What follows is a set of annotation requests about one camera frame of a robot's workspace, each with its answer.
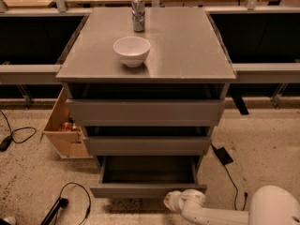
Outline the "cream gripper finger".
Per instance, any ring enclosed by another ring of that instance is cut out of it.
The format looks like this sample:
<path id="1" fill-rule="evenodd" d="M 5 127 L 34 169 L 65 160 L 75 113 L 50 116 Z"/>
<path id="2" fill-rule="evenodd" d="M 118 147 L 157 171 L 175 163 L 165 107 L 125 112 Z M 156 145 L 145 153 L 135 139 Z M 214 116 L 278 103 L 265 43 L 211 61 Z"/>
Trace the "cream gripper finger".
<path id="1" fill-rule="evenodd" d="M 171 192 L 169 192 L 164 200 L 164 205 L 168 208 L 168 209 L 173 209 L 173 194 Z"/>

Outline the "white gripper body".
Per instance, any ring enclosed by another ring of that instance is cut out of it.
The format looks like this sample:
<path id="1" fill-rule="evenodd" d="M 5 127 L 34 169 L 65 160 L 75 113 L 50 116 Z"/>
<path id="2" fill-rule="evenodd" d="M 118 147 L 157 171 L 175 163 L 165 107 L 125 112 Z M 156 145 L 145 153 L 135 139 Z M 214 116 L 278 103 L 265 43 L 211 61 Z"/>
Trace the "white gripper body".
<path id="1" fill-rule="evenodd" d="M 176 190 L 170 193 L 170 210 L 175 213 L 183 212 L 188 206 L 191 209 L 201 209 L 204 202 L 205 195 L 196 189 Z"/>

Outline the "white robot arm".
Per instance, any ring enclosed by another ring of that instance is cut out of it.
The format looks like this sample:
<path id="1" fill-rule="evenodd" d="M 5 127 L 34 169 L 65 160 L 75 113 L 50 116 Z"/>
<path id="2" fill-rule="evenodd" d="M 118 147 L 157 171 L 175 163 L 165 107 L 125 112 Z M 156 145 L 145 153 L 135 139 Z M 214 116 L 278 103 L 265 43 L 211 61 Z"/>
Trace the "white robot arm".
<path id="1" fill-rule="evenodd" d="M 287 190 L 264 186 L 253 195 L 248 211 L 205 208 L 196 189 L 169 192 L 165 206 L 195 225 L 300 225 L 300 203 Z"/>

